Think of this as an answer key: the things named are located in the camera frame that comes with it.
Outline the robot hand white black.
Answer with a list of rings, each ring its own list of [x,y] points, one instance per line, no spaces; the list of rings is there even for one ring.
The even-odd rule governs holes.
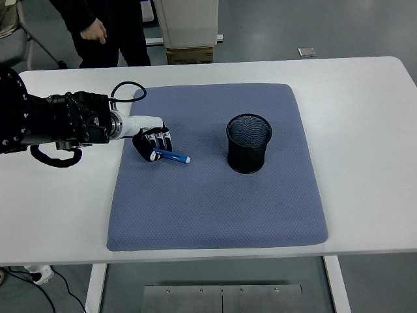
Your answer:
[[[115,139],[131,138],[133,146],[148,162],[161,159],[155,149],[172,152],[169,129],[160,117],[121,115],[120,130]]]

